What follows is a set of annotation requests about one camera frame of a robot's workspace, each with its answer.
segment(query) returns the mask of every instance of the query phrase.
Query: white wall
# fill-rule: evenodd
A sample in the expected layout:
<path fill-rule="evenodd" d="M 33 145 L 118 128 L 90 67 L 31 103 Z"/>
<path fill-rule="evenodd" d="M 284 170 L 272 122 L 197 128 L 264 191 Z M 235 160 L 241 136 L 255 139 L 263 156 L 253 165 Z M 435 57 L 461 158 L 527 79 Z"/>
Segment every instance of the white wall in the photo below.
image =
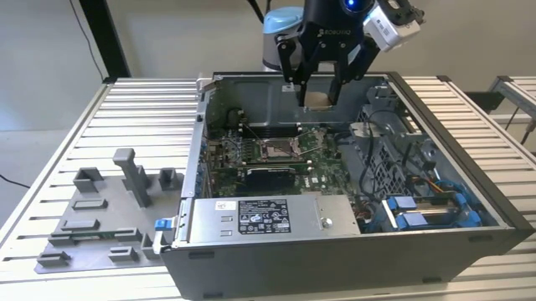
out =
<path fill-rule="evenodd" d="M 100 84 L 66 0 L 0 1 L 0 130 L 72 126 Z"/>
<path fill-rule="evenodd" d="M 411 3 L 426 11 L 422 33 L 379 55 L 374 70 L 449 75 L 473 90 L 486 89 L 495 75 L 536 75 L 536 1 Z M 134 76 L 259 70 L 260 24 L 244 0 L 108 0 L 108 5 Z M 100 79 L 68 1 L 2 0 L 0 41 L 0 130 L 69 127 Z"/>

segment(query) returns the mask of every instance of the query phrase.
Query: slotted metal platform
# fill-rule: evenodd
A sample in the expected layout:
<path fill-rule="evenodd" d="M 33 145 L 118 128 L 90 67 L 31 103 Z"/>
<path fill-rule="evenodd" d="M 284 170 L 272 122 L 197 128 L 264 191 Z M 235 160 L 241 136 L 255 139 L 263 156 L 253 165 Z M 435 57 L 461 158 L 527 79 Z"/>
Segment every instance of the slotted metal platform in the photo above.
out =
<path fill-rule="evenodd" d="M 533 157 L 455 85 L 435 77 L 404 80 L 536 226 Z M 195 108 L 195 80 L 118 79 L 100 88 L 0 230 L 0 300 L 181 300 L 164 267 L 43 275 L 33 267 L 74 191 L 70 180 L 77 168 L 94 166 L 102 175 L 120 174 L 110 162 L 114 148 L 132 147 L 136 164 L 146 173 L 169 165 L 184 172 Z M 50 199 L 64 201 L 46 202 Z M 478 260 L 450 283 L 255 300 L 527 300 L 534 296 L 531 235 L 506 255 Z"/>

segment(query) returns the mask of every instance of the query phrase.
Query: open computer chassis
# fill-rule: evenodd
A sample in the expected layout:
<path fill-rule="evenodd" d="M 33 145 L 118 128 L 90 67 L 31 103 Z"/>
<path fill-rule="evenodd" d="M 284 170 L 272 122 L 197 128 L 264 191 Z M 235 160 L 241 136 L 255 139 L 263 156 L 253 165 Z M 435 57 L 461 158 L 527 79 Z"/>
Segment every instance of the open computer chassis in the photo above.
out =
<path fill-rule="evenodd" d="M 213 79 L 160 248 L 184 298 L 447 282 L 531 233 L 396 73 L 308 108 L 276 73 Z"/>

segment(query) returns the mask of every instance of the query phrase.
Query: power supply label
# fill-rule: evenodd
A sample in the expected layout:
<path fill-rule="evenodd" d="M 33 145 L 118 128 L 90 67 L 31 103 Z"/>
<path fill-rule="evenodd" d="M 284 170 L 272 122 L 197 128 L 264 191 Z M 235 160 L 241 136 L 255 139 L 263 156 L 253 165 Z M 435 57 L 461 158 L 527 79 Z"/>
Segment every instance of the power supply label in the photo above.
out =
<path fill-rule="evenodd" d="M 285 199 L 255 199 L 237 202 L 240 234 L 289 233 Z"/>

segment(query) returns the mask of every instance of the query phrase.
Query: circuit board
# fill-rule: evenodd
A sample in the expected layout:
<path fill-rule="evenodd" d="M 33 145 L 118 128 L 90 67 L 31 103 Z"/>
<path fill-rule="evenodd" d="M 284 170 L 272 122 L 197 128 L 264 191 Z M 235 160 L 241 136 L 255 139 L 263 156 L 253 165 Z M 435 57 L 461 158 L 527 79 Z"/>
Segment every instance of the circuit board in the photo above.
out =
<path fill-rule="evenodd" d="M 304 126 L 295 137 L 267 139 L 243 139 L 239 132 L 228 131 L 211 141 L 208 153 L 213 198 L 284 194 L 355 195 L 334 134 L 326 128 Z M 281 179 L 284 182 L 269 184 L 248 181 L 252 171 L 291 172 L 292 175 Z"/>

